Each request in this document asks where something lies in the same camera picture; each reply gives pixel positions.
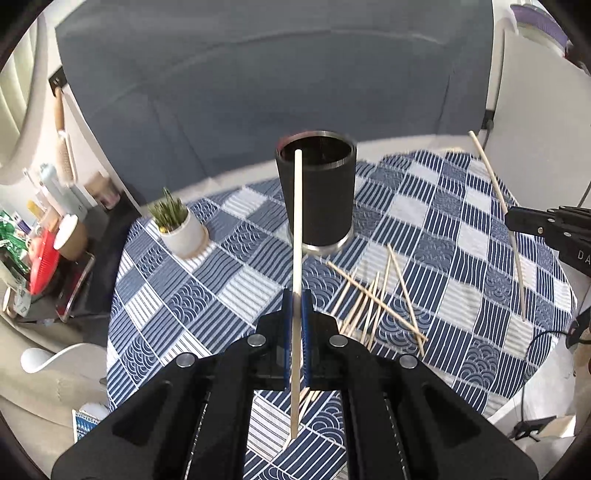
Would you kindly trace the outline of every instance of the red object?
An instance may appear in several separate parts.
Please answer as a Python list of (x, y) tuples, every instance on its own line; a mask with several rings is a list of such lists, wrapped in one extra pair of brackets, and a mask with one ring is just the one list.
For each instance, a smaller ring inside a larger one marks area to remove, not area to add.
[(45, 230), (41, 236), (41, 248), (31, 259), (31, 283), (29, 291), (31, 295), (39, 295), (49, 284), (56, 272), (57, 263), (60, 261), (60, 253), (53, 248), (56, 236), (49, 230)]

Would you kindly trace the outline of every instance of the bamboo skewer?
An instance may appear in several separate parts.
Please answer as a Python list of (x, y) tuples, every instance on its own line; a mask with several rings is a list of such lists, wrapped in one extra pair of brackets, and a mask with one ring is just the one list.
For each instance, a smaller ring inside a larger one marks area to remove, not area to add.
[(359, 304), (362, 302), (363, 297), (364, 297), (364, 295), (360, 292), (359, 295), (357, 296), (357, 300), (355, 301), (355, 304), (353, 305), (353, 308), (349, 310), (349, 313), (347, 314), (345, 320), (341, 324), (340, 329), (339, 329), (339, 333), (345, 332), (345, 329), (349, 326), (349, 323), (351, 322), (351, 320), (355, 316), (355, 312), (357, 312), (357, 308), (359, 308)]
[[(390, 263), (392, 263), (392, 257), (388, 256), (388, 261), (386, 262), (386, 270), (384, 272), (384, 285), (382, 285), (382, 291), (379, 295), (379, 299), (384, 301), (384, 297), (386, 295), (386, 289), (388, 287), (388, 279), (390, 277)], [(374, 338), (375, 338), (375, 331), (378, 329), (378, 323), (379, 323), (379, 318), (382, 314), (382, 306), (378, 304), (378, 310), (375, 313), (375, 320), (374, 320), (374, 326), (371, 330), (371, 336), (369, 337), (369, 342), (368, 342), (368, 350), (371, 352), (371, 346), (374, 342)]]
[[(374, 295), (375, 295), (375, 291), (378, 289), (378, 284), (379, 284), (379, 272), (377, 272), (375, 274), (374, 289), (372, 290), (372, 293)], [(373, 309), (374, 309), (374, 301), (372, 300), (369, 302), (368, 315), (367, 315), (367, 318), (365, 319), (365, 325), (363, 326), (363, 333), (361, 334), (361, 345), (365, 344), (365, 336), (368, 334), (368, 327), (369, 327), (369, 324), (371, 323), (371, 314), (372, 314)]]
[[(353, 278), (355, 278), (356, 272), (357, 272), (357, 269), (355, 268), (355, 270), (353, 270), (353, 273), (351, 274), (351, 276)], [(345, 296), (347, 295), (347, 292), (349, 291), (350, 287), (351, 287), (351, 282), (348, 281), (347, 284), (345, 285), (345, 287), (343, 288), (343, 291), (340, 293), (340, 297), (337, 300), (337, 302), (335, 303), (335, 306), (333, 307), (332, 312), (330, 312), (331, 317), (334, 317), (336, 315), (336, 313), (339, 311), (340, 304), (343, 303), (343, 300), (345, 299)]]
[[(392, 263), (394, 264), (394, 269), (396, 270), (396, 275), (398, 276), (398, 279), (400, 281), (400, 286), (402, 287), (402, 293), (404, 294), (404, 299), (406, 300), (406, 303), (407, 303), (410, 318), (413, 321), (413, 325), (418, 330), (418, 323), (417, 323), (417, 318), (414, 315), (413, 303), (410, 299), (410, 295), (408, 294), (406, 282), (404, 281), (404, 277), (402, 276), (402, 270), (400, 270), (400, 265), (398, 265), (398, 260), (396, 259), (396, 254), (394, 253), (394, 250), (392, 250), (391, 245), (388, 245), (388, 252), (390, 253), (390, 258), (392, 258)], [(421, 357), (425, 358), (425, 349), (423, 347), (423, 339), (420, 338), (418, 335), (416, 335), (416, 337), (417, 337), (417, 343), (418, 343), (418, 350), (421, 354)]]
[(291, 412), (290, 436), (297, 437), (300, 425), (300, 362), (301, 362), (301, 233), (302, 233), (302, 158), (301, 150), (294, 158), (294, 239), (293, 239), (293, 299), (291, 319)]
[(351, 278), (348, 274), (346, 274), (344, 271), (342, 271), (334, 263), (332, 263), (331, 261), (327, 261), (326, 262), (326, 265), (328, 265), (330, 268), (332, 268), (335, 272), (337, 272), (339, 275), (341, 275), (346, 280), (349, 280), (353, 284), (354, 287), (356, 287), (358, 290), (360, 290), (363, 293), (365, 293), (370, 299), (373, 299), (375, 303), (377, 303), (378, 305), (380, 305), (386, 312), (388, 312), (392, 317), (394, 317), (396, 320), (398, 320), (407, 329), (412, 330), (416, 335), (418, 335), (419, 337), (421, 337), (423, 340), (428, 341), (428, 338), (425, 337), (419, 331), (418, 328), (415, 328), (414, 325), (412, 325), (411, 323), (408, 323), (398, 313), (396, 313), (388, 305), (386, 305), (383, 300), (380, 300), (379, 298), (377, 298), (376, 295), (374, 295), (373, 293), (371, 293), (367, 288), (365, 288), (363, 285), (361, 285), (359, 282), (357, 282), (354, 278)]
[[(496, 180), (496, 175), (494, 170), (492, 169), (491, 162), (488, 161), (488, 157), (484, 153), (484, 149), (482, 145), (480, 145), (480, 141), (475, 133), (470, 130), (468, 132), (478, 153), (480, 154), (480, 158), (484, 162), (486, 167), (486, 171), (488, 172), (488, 176), (491, 178), (492, 186), (496, 194), (496, 198), (499, 200), (501, 204), (501, 209), (503, 211), (503, 215), (507, 214), (507, 204), (505, 203), (505, 199), (503, 198), (503, 193), (501, 192), (501, 187), (499, 187), (499, 182)], [(523, 321), (526, 320), (525, 318), (525, 287), (523, 283), (523, 270), (521, 269), (521, 259), (519, 258), (519, 250), (517, 249), (517, 240), (515, 239), (515, 234), (509, 230), (509, 240), (511, 241), (511, 247), (513, 248), (513, 256), (515, 258), (515, 266), (517, 268), (517, 280), (519, 282), (519, 306), (521, 307), (521, 319)]]
[[(376, 285), (376, 282), (374, 281), (369, 288), (375, 287), (375, 285)], [(355, 328), (359, 324), (359, 320), (361, 319), (361, 316), (363, 315), (363, 310), (365, 309), (365, 305), (367, 304), (367, 301), (368, 301), (368, 298), (366, 296), (364, 296), (362, 293), (360, 293), (359, 297), (357, 298), (357, 301), (355, 302), (355, 305), (353, 305), (353, 308), (350, 310), (349, 314), (347, 315), (348, 319), (355, 317), (355, 319), (349, 325), (349, 334), (347, 336), (351, 336), (351, 333), (353, 331), (355, 331)], [(345, 324), (345, 322), (343, 322), (341, 324), (340, 329), (339, 329), (339, 333), (341, 335), (345, 335), (346, 327), (347, 327), (347, 325)], [(311, 402), (313, 402), (314, 400), (316, 400), (320, 396), (321, 393), (322, 393), (321, 391), (310, 391), (309, 387), (306, 387), (301, 391), (300, 403), (304, 400), (306, 395), (307, 395), (307, 397), (306, 397), (306, 401), (304, 403), (304, 406), (302, 407), (302, 412), (304, 412), (304, 413), (300, 414), (300, 417), (303, 418), (305, 411), (308, 408), (308, 405)]]
[[(371, 282), (371, 285), (369, 286), (370, 291), (374, 288), (374, 285), (375, 285), (375, 280), (373, 282)], [(359, 321), (361, 320), (361, 317), (363, 316), (363, 311), (365, 310), (365, 306), (367, 305), (368, 300), (369, 300), (369, 297), (367, 295), (363, 296), (363, 303), (361, 304), (361, 307), (358, 310), (357, 315), (355, 316), (355, 319), (351, 322), (351, 325), (349, 325), (349, 331), (345, 332), (345, 330), (343, 329), (343, 332), (340, 332), (341, 335), (346, 335), (347, 337), (351, 337), (353, 335), (353, 332), (356, 330), (357, 325), (359, 324)]]

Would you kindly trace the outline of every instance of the black cup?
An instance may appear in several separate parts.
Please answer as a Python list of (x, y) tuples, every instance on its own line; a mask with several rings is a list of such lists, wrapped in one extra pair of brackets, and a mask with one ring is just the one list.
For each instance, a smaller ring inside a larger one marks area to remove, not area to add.
[(353, 195), (357, 145), (334, 132), (302, 132), (280, 141), (277, 170), (293, 237), (294, 156), (302, 152), (302, 247), (327, 255), (353, 237)]

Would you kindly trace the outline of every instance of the tablecloth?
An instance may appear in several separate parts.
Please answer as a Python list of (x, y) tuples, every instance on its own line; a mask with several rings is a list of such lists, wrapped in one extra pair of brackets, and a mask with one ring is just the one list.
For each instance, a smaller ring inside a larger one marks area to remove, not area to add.
[[(506, 201), (515, 199), (501, 182)], [(121, 258), (108, 342), (108, 394), (121, 405), (182, 352), (211, 355), (253, 332), (257, 318), (280, 308), (291, 285), (291, 247), (278, 179), (189, 203), (207, 226), (204, 254), (183, 261), (162, 243), (154, 222), (138, 220)], [(356, 167), (355, 237), (329, 258), (366, 286), (397, 253), (419, 328), (430, 339), (424, 361), (473, 408), (490, 416), (532, 375), (557, 339), (533, 335), (564, 329), (576, 300), (564, 272), (540, 238), (517, 234), (527, 319), (520, 317), (517, 273), (507, 229), (481, 161), (466, 153), (416, 151)], [(303, 288), (315, 308), (331, 312), (345, 284), (325, 258), (305, 257)], [(350, 289), (338, 308), (355, 301)], [(385, 300), (409, 318), (395, 274)], [(372, 351), (418, 355), (415, 338), (382, 314)], [(256, 392), (247, 479), (345, 478), (338, 393), (323, 393), (289, 431), (289, 393)]]

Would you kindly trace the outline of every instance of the green plant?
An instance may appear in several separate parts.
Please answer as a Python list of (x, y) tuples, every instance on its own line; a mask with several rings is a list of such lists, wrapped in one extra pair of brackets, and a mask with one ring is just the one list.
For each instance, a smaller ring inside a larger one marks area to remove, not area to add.
[(173, 198), (168, 189), (163, 190), (164, 200), (153, 203), (149, 209), (160, 233), (170, 233), (183, 224), (189, 211), (180, 199)]

